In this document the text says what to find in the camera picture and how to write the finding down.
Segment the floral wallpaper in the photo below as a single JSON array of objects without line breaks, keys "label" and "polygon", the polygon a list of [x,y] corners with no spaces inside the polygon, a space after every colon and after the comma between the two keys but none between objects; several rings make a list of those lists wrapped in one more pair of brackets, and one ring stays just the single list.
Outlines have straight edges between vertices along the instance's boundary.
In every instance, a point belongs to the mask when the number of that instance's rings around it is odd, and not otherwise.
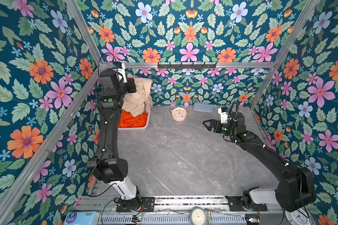
[{"label": "floral wallpaper", "polygon": [[[273,61],[306,1],[92,0],[77,1],[107,61]],[[290,52],[296,54],[298,46]],[[157,105],[195,102],[248,105],[267,69],[133,69],[153,79]]]},{"label": "floral wallpaper", "polygon": [[313,172],[320,225],[338,224],[338,1],[322,0],[256,106],[281,157]]},{"label": "floral wallpaper", "polygon": [[[0,0],[0,200],[95,64],[63,1]],[[100,81],[73,115],[5,225],[62,225],[87,188]]]}]

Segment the light blue flower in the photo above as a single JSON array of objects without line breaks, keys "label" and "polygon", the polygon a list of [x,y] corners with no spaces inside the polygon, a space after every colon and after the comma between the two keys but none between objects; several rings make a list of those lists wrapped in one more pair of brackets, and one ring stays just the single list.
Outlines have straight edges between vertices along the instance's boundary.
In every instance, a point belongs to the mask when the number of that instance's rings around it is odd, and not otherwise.
[{"label": "light blue flower", "polygon": [[13,53],[13,54],[16,54],[16,57],[18,57],[19,55],[20,55],[20,56],[22,55],[20,52],[21,52],[21,49],[16,50],[16,48],[13,47],[12,53]]},{"label": "light blue flower", "polygon": [[87,16],[87,19],[89,19],[90,21],[93,21],[94,18],[91,14],[87,14],[86,16]]},{"label": "light blue flower", "polygon": [[46,219],[51,220],[52,218],[54,218],[54,212],[50,212],[49,216]]},{"label": "light blue flower", "polygon": [[35,101],[35,99],[33,99],[31,102],[29,102],[29,105],[33,106],[33,109],[35,109],[38,103],[39,103],[38,101]]},{"label": "light blue flower", "polygon": [[30,117],[28,117],[28,121],[29,122],[26,123],[27,125],[30,124],[31,126],[33,126],[33,124],[36,124],[35,117],[33,117],[32,119]]},{"label": "light blue flower", "polygon": [[7,112],[8,110],[4,109],[3,107],[0,107],[0,117],[2,117],[2,115],[7,115]]},{"label": "light blue flower", "polygon": [[100,17],[102,18],[102,19],[105,19],[105,14],[103,14],[102,12],[100,12]]},{"label": "light blue flower", "polygon": [[184,21],[184,20],[186,20],[185,19],[185,15],[183,14],[183,15],[180,15],[180,18],[179,18],[182,22]]},{"label": "light blue flower", "polygon": [[6,151],[5,149],[3,149],[2,154],[0,154],[0,158],[2,158],[1,160],[5,161],[6,158],[10,158],[9,153],[10,151]]},{"label": "light blue flower", "polygon": [[203,14],[202,15],[198,15],[198,18],[196,20],[199,20],[199,22],[203,19]]}]

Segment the wall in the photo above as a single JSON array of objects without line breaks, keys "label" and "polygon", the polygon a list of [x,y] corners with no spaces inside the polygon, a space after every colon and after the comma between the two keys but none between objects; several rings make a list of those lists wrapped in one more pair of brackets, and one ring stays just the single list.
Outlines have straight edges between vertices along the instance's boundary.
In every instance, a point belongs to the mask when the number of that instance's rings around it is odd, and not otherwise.
[{"label": "wall", "polygon": [[[95,68],[65,3],[0,1],[0,199],[91,75],[85,65]],[[8,224],[61,225],[85,191],[99,132],[95,87]]]},{"label": "wall", "polygon": [[313,172],[318,198],[307,207],[316,221],[338,224],[338,1],[322,0],[295,44],[257,119],[284,159]]}]

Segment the light blue case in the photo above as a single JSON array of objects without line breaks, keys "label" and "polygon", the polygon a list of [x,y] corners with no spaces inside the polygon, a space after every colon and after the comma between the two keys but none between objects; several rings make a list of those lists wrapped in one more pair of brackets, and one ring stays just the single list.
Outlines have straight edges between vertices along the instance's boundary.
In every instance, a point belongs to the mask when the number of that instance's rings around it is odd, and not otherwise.
[{"label": "light blue case", "polygon": [[193,105],[193,110],[194,111],[199,111],[199,112],[212,113],[214,111],[214,106],[213,105],[209,105],[209,104],[204,104],[204,103],[196,102]]}]

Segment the clothing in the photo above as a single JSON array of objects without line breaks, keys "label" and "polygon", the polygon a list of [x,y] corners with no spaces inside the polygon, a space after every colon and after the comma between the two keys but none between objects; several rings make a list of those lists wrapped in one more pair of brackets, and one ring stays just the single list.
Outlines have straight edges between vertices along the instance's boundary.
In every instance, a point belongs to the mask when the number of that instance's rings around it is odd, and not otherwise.
[{"label": "clothing", "polygon": [[149,108],[153,106],[150,91],[152,79],[142,78],[127,74],[127,78],[134,78],[137,91],[135,93],[128,93],[123,98],[124,104],[122,109],[130,112],[133,117],[141,115],[143,112],[149,112]]}]

